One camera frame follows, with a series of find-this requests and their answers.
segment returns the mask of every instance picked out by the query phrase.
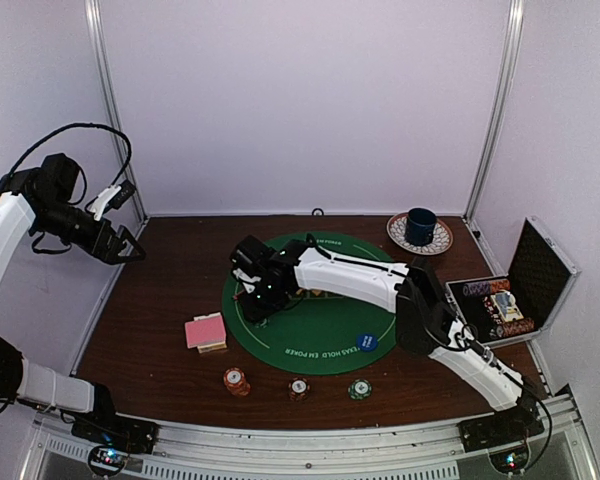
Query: chip stack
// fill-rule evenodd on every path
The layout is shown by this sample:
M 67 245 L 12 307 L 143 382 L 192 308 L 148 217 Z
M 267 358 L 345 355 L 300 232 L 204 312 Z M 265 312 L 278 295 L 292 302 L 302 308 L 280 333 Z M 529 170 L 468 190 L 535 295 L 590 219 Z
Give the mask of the chip stack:
M 251 391 L 251 385 L 247 382 L 247 377 L 239 368 L 230 368 L 224 372 L 224 385 L 231 395 L 236 397 L 246 397 Z
M 358 379 L 349 385 L 349 397 L 352 400 L 364 400 L 371 395 L 371 384 L 366 380 Z
M 501 325 L 503 323 L 502 316 L 498 311 L 498 307 L 495 306 L 491 298 L 484 297 L 482 299 L 482 303 L 484 304 L 484 308 L 487 309 L 487 312 L 491 317 L 491 321 L 493 321 L 493 323 L 495 323 L 496 325 Z
M 289 398 L 294 402 L 301 402 L 309 395 L 311 386 L 306 378 L 294 378 L 289 382 Z
M 483 297 L 501 290 L 511 290 L 511 284 L 506 278 L 470 282 L 462 287 L 462 293 L 465 297 Z
M 490 336 L 492 339 L 509 338 L 525 333 L 533 332 L 535 323 L 533 318 L 523 318 L 498 325 L 491 330 Z

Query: open case lid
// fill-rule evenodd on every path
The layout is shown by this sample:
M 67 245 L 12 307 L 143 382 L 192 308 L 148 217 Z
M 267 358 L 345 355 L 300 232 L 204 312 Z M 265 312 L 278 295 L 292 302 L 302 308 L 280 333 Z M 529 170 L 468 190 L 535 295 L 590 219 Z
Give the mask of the open case lid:
M 508 278 L 516 303 L 537 329 L 551 324 L 579 273 L 541 222 L 527 218 Z

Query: green poker mat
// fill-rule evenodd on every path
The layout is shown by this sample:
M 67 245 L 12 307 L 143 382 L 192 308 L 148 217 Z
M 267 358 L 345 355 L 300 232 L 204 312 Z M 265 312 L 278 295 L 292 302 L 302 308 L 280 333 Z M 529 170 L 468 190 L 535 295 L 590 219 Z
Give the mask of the green poker mat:
M 369 260 L 391 262 L 379 248 L 357 238 L 330 232 L 310 232 L 318 244 L 337 253 Z M 305 233 L 274 238 L 276 249 Z M 366 367 L 395 346 L 395 316 L 380 307 L 333 293 L 303 292 L 302 303 L 272 315 L 264 325 L 252 325 L 242 314 L 235 295 L 242 286 L 229 277 L 222 293 L 222 315 L 238 342 L 261 361 L 292 373 L 336 375 Z M 363 352 L 356 346 L 358 335 L 371 333 L 378 347 Z

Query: white wall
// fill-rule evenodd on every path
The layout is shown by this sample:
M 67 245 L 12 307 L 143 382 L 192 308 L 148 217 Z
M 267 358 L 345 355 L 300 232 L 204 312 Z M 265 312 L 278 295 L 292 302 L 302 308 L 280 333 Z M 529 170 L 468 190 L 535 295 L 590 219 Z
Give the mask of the white wall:
M 508 1 L 102 3 L 151 214 L 464 210 Z
M 582 269 L 540 339 L 600 461 L 600 1 L 527 2 L 506 118 L 477 221 L 503 266 L 538 215 Z
M 0 1 L 0 177 L 32 143 L 73 121 L 105 121 L 84 3 Z M 83 165 L 89 195 L 117 170 L 109 134 L 94 131 L 58 137 L 24 167 L 56 152 Z M 134 228 L 128 209 L 117 220 Z M 16 252 L 0 289 L 0 334 L 31 360 L 68 373 L 113 269 L 78 248 L 61 257 L 34 255 L 30 243 Z M 32 417 L 21 406 L 0 416 L 0 479 L 14 478 Z

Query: metal pole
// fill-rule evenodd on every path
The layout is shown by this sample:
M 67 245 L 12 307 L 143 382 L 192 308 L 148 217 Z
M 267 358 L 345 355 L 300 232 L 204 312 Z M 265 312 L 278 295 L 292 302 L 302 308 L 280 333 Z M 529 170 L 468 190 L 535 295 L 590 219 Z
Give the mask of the metal pole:
M 96 57 L 96 64 L 98 66 L 98 73 L 100 75 L 100 86 L 102 87 L 102 94 L 104 97 L 104 104 L 107 110 L 109 124 L 118 130 L 123 130 L 120 121 L 120 114 L 118 113 L 118 107 L 113 94 L 113 82 L 111 80 L 111 71 L 109 69 L 109 62 L 107 60 L 107 51 L 105 48 L 104 33 L 102 30 L 102 20 L 100 18 L 100 1 L 85 0 L 85 8 L 87 12 L 89 36 L 91 37 L 93 53 Z M 112 139 L 116 149 L 118 162 L 120 163 L 120 166 L 122 166 L 124 159 L 126 158 L 126 147 L 117 136 L 112 135 Z M 124 176 L 136 187 L 138 187 L 138 182 L 135 179 L 131 165 L 129 165 L 129 167 L 127 167 L 125 170 Z M 147 214 L 144 209 L 144 205 L 142 204 L 139 187 L 138 191 L 135 195 L 133 195 L 133 197 L 131 197 L 131 199 L 138 222 L 144 222 L 147 219 Z
M 504 50 L 502 52 L 502 64 L 500 66 L 500 78 L 498 79 L 498 88 L 491 111 L 491 120 L 487 130 L 484 146 L 482 148 L 482 156 L 480 158 L 480 166 L 476 174 L 469 203 L 465 211 L 465 219 L 470 224 L 474 220 L 482 191 L 489 173 L 489 167 L 495 153 L 498 135 L 502 127 L 504 119 L 505 104 L 518 60 L 518 52 L 520 50 L 520 40 L 522 38 L 522 20 L 524 12 L 524 0 L 511 0 L 509 9 L 509 24 L 507 26 L 507 34 L 504 41 Z

